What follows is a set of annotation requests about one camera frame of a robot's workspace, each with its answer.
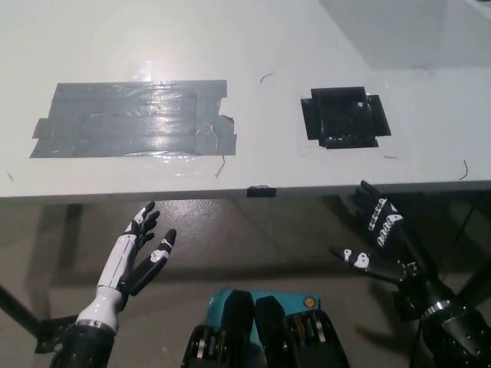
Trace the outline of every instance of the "robotic hand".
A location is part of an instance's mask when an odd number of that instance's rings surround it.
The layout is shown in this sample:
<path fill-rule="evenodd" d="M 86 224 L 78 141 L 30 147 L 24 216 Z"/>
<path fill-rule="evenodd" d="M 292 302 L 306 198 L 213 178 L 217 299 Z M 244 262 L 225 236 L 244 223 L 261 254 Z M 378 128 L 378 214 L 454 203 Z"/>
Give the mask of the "robotic hand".
<path fill-rule="evenodd" d="M 160 214 L 156 211 L 149 215 L 154 207 L 155 202 L 151 202 L 142 208 L 116 240 L 97 283 L 94 301 L 66 330 L 62 348 L 51 367 L 107 365 L 118 329 L 117 315 L 124 309 L 129 295 L 137 295 L 159 273 L 176 240 L 176 230 L 169 230 L 157 249 L 133 269 L 138 251 L 154 237 L 149 231 L 157 225 Z"/>
<path fill-rule="evenodd" d="M 434 260 L 413 236 L 404 217 L 366 182 L 356 189 L 358 218 L 375 253 L 332 248 L 351 267 L 397 286 L 394 305 L 403 320 L 421 319 L 423 339 L 438 367 L 491 367 L 491 329 L 438 277 Z"/>

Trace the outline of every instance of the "cable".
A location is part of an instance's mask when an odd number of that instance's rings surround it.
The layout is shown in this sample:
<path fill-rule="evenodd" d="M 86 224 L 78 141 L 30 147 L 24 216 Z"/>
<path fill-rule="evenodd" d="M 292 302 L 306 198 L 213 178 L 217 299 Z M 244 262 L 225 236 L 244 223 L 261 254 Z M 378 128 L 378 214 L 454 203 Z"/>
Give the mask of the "cable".
<path fill-rule="evenodd" d="M 472 218 L 474 211 L 476 210 L 477 206 L 479 205 L 480 197 L 481 197 L 480 194 L 478 194 L 476 196 L 476 200 L 470 206 L 470 210 L 467 212 L 466 218 L 463 220 L 462 225 L 459 227 L 459 231 L 456 233 L 455 238 L 453 239 L 452 243 L 450 243 L 450 245 L 447 247 L 447 251 L 445 252 L 445 256 L 443 257 L 442 270 L 444 270 L 446 268 L 449 254 L 453 253 L 453 251 L 455 250 L 454 248 L 457 246 L 460 238 L 462 237 L 464 231 L 466 230 L 466 227 L 467 227 L 467 224 L 469 223 L 469 220 Z M 448 275 L 448 271 L 445 271 L 445 273 L 443 274 L 442 280 L 445 280 L 447 275 Z M 410 359 L 409 359 L 409 368 L 415 367 L 416 352 L 417 352 L 417 347 L 418 347 L 418 344 L 420 342 L 422 332 L 423 332 L 423 320 L 420 320 L 420 322 L 417 326 L 416 337 L 414 338 L 413 347 L 411 349 L 411 355 L 410 355 Z"/>

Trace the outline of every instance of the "black tape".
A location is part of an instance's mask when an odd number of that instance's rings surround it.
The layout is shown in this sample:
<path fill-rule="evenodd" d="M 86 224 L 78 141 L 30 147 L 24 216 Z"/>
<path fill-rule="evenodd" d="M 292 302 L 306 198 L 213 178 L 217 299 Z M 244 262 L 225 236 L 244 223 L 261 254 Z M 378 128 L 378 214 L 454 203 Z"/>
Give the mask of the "black tape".
<path fill-rule="evenodd" d="M 250 186 L 247 188 L 247 198 L 276 197 L 276 188 L 268 186 Z"/>
<path fill-rule="evenodd" d="M 318 88 L 301 99 L 309 140 L 327 149 L 378 147 L 378 136 L 390 136 L 381 99 L 364 87 Z"/>

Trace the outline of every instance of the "white robotic hand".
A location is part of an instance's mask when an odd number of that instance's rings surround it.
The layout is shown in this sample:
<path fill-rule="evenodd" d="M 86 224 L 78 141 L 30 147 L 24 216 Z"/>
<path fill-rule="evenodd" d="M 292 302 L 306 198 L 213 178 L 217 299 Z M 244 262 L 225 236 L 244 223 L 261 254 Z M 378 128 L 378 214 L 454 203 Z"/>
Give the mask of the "white robotic hand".
<path fill-rule="evenodd" d="M 97 294 L 78 316 L 76 324 L 90 325 L 117 332 L 117 314 L 124 309 L 129 295 L 137 295 L 159 273 L 176 241 L 176 230 L 169 230 L 157 250 L 133 269 L 138 251 L 154 237 L 150 230 L 157 225 L 160 213 L 150 212 L 155 202 L 143 207 L 116 240 L 101 277 Z"/>

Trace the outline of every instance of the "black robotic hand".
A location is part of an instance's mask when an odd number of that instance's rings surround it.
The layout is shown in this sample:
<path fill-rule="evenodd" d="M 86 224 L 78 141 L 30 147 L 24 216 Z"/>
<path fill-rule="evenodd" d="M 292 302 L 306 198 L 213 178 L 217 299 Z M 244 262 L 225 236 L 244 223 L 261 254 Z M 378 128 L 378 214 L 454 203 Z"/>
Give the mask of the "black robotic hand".
<path fill-rule="evenodd" d="M 356 188 L 354 202 L 359 208 L 358 218 L 367 226 L 384 257 L 399 261 L 405 238 L 402 215 L 387 198 L 365 181 Z"/>
<path fill-rule="evenodd" d="M 374 253 L 334 247 L 332 253 L 372 277 L 401 285 L 436 274 L 437 267 L 389 199 L 367 182 L 356 188 L 357 217 L 372 239 Z"/>

